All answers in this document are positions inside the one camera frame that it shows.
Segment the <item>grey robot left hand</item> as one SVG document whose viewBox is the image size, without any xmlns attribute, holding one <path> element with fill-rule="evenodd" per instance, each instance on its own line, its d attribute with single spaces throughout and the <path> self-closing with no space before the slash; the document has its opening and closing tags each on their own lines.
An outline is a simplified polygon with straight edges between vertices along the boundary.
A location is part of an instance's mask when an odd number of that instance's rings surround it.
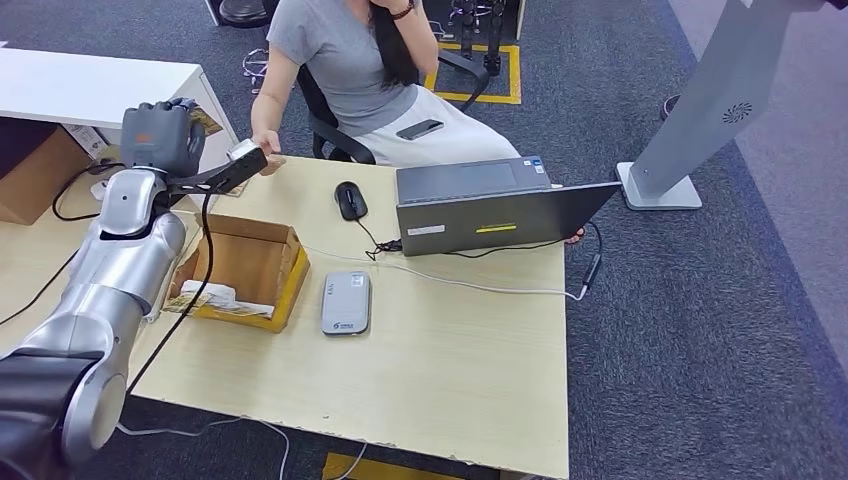
<svg viewBox="0 0 848 480">
<path fill-rule="evenodd" d="M 121 162 L 175 178 L 198 174 L 206 133 L 204 125 L 191 118 L 196 107 L 193 99 L 177 97 L 128 108 L 121 128 Z"/>
</svg>

